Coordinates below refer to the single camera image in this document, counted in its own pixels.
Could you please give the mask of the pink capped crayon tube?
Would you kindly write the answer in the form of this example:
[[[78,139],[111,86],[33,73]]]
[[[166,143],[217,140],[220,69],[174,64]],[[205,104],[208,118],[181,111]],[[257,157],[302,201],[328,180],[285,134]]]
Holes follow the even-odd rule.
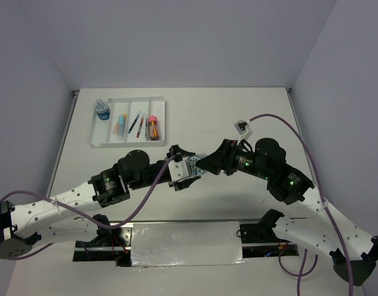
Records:
[[[155,115],[151,115],[148,119],[149,127],[149,139],[151,141],[158,141],[160,139],[160,133],[158,130],[158,118]]]

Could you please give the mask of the red gel pen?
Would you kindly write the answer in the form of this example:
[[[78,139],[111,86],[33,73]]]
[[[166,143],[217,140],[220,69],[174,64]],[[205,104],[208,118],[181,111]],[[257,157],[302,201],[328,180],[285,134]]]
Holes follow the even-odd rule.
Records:
[[[142,131],[142,126],[143,126],[143,123],[144,123],[144,119],[145,119],[145,116],[144,116],[144,114],[142,114],[141,119],[140,119],[140,122],[139,122],[138,130],[137,130],[137,133],[136,133],[136,137],[137,137],[137,138],[139,138],[140,135],[141,135],[141,131]]]

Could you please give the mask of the teal gel pen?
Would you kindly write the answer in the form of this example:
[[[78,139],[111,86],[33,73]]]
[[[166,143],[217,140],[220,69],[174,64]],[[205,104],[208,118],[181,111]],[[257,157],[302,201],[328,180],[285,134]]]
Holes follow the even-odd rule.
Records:
[[[138,112],[138,114],[135,116],[135,118],[134,118],[132,124],[130,125],[130,127],[129,127],[129,129],[128,129],[128,134],[131,134],[131,132],[132,132],[133,129],[134,129],[135,124],[138,122],[138,120],[139,120],[139,118],[140,118],[141,115],[142,115],[142,111],[140,110],[140,111]]]

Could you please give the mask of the light blue highlighter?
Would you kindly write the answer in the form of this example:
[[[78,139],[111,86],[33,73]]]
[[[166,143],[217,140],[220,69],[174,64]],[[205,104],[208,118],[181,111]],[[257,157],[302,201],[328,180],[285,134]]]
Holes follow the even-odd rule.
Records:
[[[126,123],[126,114],[122,114],[119,116],[119,119],[118,119],[118,133],[117,133],[117,137],[118,137],[118,140],[123,140],[124,138],[124,133],[125,133],[125,123]]]

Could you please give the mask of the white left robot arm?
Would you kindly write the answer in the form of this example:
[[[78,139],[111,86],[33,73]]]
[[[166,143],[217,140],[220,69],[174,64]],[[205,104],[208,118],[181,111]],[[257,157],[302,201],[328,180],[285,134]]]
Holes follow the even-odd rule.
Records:
[[[156,185],[167,183],[176,191],[189,187],[200,177],[191,171],[193,152],[177,145],[170,147],[166,159],[151,163],[143,150],[132,150],[111,168],[89,181],[53,197],[38,196],[37,201],[14,205],[0,201],[0,258],[23,260],[52,244],[65,241],[93,241],[107,245],[114,230],[130,222],[143,208]],[[138,207],[122,222],[112,225],[103,208],[130,198],[130,192],[147,188]]]

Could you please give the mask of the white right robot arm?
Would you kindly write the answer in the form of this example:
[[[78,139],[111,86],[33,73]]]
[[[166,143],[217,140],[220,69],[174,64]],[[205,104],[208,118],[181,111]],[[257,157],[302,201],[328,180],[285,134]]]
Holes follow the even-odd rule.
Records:
[[[268,192],[279,202],[309,221],[314,230],[294,222],[287,212],[268,210],[261,219],[260,236],[294,242],[332,263],[335,273],[349,281],[351,264],[354,286],[369,278],[378,260],[378,236],[359,228],[330,202],[322,201],[319,189],[300,170],[286,162],[286,151],[271,138],[257,141],[247,152],[236,141],[225,139],[212,154],[197,161],[197,167],[214,175],[237,171],[264,179]]]

